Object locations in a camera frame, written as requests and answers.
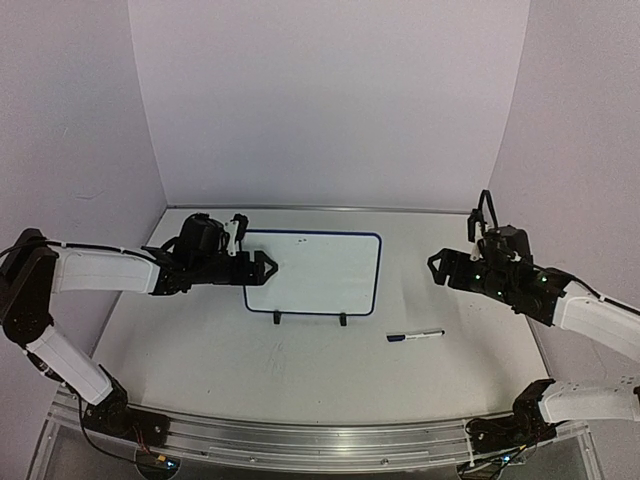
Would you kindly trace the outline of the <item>white whiteboard marker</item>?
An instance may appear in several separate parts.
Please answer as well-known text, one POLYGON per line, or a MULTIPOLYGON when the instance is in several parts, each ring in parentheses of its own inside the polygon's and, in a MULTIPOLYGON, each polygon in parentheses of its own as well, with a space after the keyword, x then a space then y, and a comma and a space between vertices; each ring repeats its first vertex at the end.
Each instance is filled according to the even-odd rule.
POLYGON ((418 340, 418 339, 426 339, 426 338, 438 338, 445 334, 444 329, 431 329, 420 332, 406 333, 404 335, 404 340, 418 340))

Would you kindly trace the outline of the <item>blue framed whiteboard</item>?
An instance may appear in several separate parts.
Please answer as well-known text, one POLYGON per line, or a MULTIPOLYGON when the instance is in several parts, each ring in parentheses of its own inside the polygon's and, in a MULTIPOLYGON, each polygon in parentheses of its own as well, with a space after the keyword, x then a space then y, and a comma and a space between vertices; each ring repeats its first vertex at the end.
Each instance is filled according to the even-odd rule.
POLYGON ((374 232, 251 229, 243 248, 278 265, 265 285, 244 289, 251 312, 365 317, 375 310, 382 238, 374 232))

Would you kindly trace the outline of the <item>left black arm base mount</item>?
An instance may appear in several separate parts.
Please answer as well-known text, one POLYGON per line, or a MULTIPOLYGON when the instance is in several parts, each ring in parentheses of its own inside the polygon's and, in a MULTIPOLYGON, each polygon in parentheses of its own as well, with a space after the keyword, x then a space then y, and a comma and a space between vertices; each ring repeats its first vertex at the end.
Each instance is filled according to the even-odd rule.
POLYGON ((100 403, 89 403, 82 414, 85 429, 110 437, 136 442, 143 447, 166 444, 168 416, 131 407, 126 396, 112 392, 100 403))

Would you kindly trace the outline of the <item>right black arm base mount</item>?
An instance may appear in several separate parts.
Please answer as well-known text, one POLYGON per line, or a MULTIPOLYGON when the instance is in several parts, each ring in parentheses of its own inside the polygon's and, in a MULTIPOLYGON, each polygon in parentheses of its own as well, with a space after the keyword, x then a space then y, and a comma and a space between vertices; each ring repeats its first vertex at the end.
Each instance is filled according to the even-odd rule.
POLYGON ((485 454, 532 446, 556 437, 555 424, 546 423, 537 411, 514 411, 494 418, 473 418, 465 424, 472 450, 485 454))

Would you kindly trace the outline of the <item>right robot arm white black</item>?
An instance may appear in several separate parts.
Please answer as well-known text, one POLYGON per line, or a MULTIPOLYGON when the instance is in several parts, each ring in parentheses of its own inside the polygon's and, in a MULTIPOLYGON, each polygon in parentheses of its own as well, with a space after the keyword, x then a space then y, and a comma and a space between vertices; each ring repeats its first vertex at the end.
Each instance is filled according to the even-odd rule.
MULTIPOLYGON (((535 264, 527 233, 513 226, 470 237, 471 252, 444 248, 426 260, 434 282, 505 304, 547 327, 577 333, 632 359, 639 358, 639 310, 597 292, 575 275, 535 264)), ((557 380, 530 386, 534 417, 546 424, 573 420, 639 419, 639 383, 557 380)))

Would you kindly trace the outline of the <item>dark blue marker cap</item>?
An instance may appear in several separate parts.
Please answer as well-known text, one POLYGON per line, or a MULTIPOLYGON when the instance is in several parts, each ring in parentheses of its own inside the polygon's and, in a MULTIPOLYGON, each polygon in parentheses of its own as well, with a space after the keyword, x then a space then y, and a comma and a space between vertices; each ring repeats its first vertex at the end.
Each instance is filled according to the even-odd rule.
POLYGON ((406 335, 404 334, 387 335, 386 339, 390 343, 403 342, 406 340, 406 335))

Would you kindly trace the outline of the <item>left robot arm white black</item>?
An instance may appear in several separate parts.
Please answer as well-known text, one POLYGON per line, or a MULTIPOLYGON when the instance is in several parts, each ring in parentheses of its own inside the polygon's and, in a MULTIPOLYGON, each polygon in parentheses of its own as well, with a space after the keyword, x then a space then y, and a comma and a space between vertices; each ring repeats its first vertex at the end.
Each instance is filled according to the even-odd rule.
POLYGON ((196 213, 177 236, 139 251, 55 241, 26 229, 1 253, 2 331, 36 366, 96 406, 97 420, 110 433, 127 434, 135 420, 121 402, 125 393, 62 333, 50 313, 52 296, 68 291, 172 296, 195 285, 263 286, 278 265, 263 251, 243 250, 248 223, 241 214, 221 223, 196 213))

